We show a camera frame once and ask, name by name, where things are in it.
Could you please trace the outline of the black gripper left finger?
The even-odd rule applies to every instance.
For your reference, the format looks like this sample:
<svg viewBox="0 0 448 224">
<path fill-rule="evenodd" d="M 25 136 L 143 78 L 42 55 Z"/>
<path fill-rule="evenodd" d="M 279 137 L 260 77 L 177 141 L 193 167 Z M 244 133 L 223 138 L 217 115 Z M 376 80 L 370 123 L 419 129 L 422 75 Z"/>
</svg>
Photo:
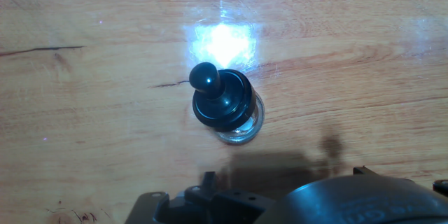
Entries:
<svg viewBox="0 0 448 224">
<path fill-rule="evenodd" d="M 200 185 L 171 198 L 166 192 L 138 197 L 126 224 L 252 224 L 275 201 L 239 189 L 219 190 L 218 177 L 207 171 Z"/>
</svg>

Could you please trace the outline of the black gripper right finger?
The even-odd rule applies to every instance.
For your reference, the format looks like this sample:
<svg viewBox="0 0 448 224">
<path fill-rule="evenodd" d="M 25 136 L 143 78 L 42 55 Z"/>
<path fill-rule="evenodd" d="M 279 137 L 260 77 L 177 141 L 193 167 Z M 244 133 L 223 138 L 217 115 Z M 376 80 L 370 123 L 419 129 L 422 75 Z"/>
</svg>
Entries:
<svg viewBox="0 0 448 224">
<path fill-rule="evenodd" d="M 354 167 L 353 175 L 355 174 L 369 174 L 369 175 L 377 175 L 374 171 L 368 169 L 365 166 L 362 167 Z M 443 196 L 447 196 L 448 187 L 447 187 L 447 179 L 436 180 L 433 182 L 433 191 L 439 193 Z"/>
</svg>

